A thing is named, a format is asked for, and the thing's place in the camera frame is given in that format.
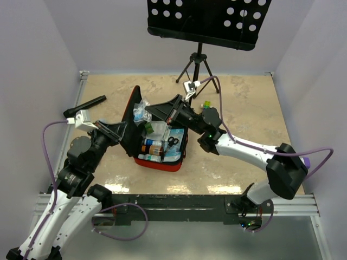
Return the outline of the white gauze plastic bag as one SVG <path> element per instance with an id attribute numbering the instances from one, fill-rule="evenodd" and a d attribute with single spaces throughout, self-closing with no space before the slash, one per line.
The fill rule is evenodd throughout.
<path id="1" fill-rule="evenodd" d="M 162 139 L 165 136 L 167 129 L 169 128 L 165 121 L 153 121 L 151 122 L 151 126 L 153 129 L 153 138 L 157 140 Z"/>

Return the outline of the green pill blister pack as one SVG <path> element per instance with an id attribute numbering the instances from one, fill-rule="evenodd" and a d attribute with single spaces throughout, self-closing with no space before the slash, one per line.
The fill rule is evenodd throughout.
<path id="1" fill-rule="evenodd" d="M 147 134 L 151 134 L 151 133 L 154 132 L 154 129 L 153 129 L 153 127 L 152 127 L 152 125 L 151 125 L 150 122 L 147 122 L 147 123 L 145 124 L 145 130 L 146 130 L 146 133 L 147 133 Z"/>

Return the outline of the blue wipes packet bag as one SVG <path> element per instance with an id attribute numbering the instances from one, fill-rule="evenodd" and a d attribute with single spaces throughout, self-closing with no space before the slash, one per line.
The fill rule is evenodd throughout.
<path id="1" fill-rule="evenodd" d="M 140 125 L 141 123 L 147 123 L 152 120 L 152 115 L 145 110 L 146 106 L 149 106 L 150 103 L 147 99 L 142 99 L 140 103 L 135 103 L 133 108 L 133 121 L 136 125 Z"/>

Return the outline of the black handled scissors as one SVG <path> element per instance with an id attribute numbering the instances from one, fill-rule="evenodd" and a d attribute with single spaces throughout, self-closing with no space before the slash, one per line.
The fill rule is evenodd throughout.
<path id="1" fill-rule="evenodd" d="M 166 150 L 169 150 L 172 146 L 177 145 L 179 143 L 179 139 L 175 138 L 174 136 L 170 136 L 167 140 L 167 146 L 166 146 Z"/>

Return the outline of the white blue medicine bottle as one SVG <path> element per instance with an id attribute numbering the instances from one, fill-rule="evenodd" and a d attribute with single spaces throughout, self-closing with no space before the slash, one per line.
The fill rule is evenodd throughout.
<path id="1" fill-rule="evenodd" d="M 146 146 L 161 146 L 161 147 L 163 147 L 165 145 L 165 141 L 163 141 L 163 140 L 153 140 L 153 139 L 146 138 L 144 140 L 144 145 L 146 145 Z"/>

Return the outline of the red black medicine kit case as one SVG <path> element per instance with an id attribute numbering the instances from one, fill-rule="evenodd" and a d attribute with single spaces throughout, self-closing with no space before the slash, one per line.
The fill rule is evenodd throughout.
<path id="1" fill-rule="evenodd" d="M 127 126 L 120 143 L 138 165 L 176 172 L 185 158 L 188 129 L 179 124 L 167 125 L 155 116 L 145 119 L 145 105 L 140 87 L 135 86 L 122 118 Z"/>

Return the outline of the brown medicine bottle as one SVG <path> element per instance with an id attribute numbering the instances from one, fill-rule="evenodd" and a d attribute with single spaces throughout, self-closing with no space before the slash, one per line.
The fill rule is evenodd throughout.
<path id="1" fill-rule="evenodd" d="M 164 153 L 163 147 L 161 146 L 146 146 L 143 145 L 140 150 L 143 154 L 152 154 L 161 156 Z"/>

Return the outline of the blue medical pouch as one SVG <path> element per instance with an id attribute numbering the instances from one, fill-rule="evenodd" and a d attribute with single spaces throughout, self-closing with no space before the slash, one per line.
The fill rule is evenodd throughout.
<path id="1" fill-rule="evenodd" d="M 176 128 L 170 130 L 170 136 L 179 139 L 179 143 L 177 145 L 172 146 L 169 150 L 165 150 L 163 162 L 164 163 L 173 163 L 178 161 L 181 158 L 181 144 L 184 137 L 184 128 Z"/>

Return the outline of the white green medicine bottle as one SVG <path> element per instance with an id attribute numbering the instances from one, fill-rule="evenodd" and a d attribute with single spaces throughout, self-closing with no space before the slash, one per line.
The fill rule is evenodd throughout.
<path id="1" fill-rule="evenodd" d="M 140 154 L 138 156 L 138 159 L 153 161 L 153 162 L 157 162 L 157 163 L 160 163 L 162 161 L 161 156 L 152 155 L 152 154 Z"/>

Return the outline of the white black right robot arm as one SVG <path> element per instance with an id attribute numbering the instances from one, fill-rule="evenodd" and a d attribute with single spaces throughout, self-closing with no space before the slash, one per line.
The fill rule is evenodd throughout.
<path id="1" fill-rule="evenodd" d="M 177 95 L 168 102 L 146 106 L 145 110 L 169 125 L 177 123 L 199 134 L 198 143 L 205 152 L 236 158 L 266 172 L 265 180 L 250 184 L 233 203 L 240 211 L 253 213 L 275 197 L 292 200 L 308 174 L 307 160 L 296 155 L 288 144 L 261 146 L 229 135 L 221 129 L 223 121 L 214 107 L 197 114 Z"/>

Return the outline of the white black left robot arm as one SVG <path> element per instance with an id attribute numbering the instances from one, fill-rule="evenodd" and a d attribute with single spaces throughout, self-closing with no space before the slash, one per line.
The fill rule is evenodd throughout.
<path id="1" fill-rule="evenodd" d="M 119 144 L 127 123 L 77 123 L 85 131 L 70 143 L 62 170 L 53 177 L 50 200 L 29 237 L 9 250 L 7 259 L 62 259 L 64 247 L 87 221 L 112 207 L 112 193 L 91 186 L 94 172 L 109 147 Z"/>

